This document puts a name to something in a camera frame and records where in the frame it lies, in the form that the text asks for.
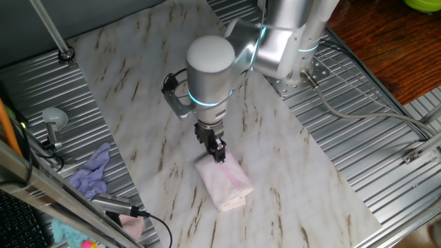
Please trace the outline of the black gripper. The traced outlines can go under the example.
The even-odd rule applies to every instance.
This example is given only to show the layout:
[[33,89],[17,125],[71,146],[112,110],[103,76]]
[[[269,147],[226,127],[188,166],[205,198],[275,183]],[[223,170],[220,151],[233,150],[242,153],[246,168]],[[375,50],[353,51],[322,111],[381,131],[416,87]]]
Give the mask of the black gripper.
[[208,154],[215,158],[217,163],[226,161],[226,142],[223,141],[224,126],[222,121],[215,124],[198,121],[194,125],[194,133],[199,143],[206,146]]

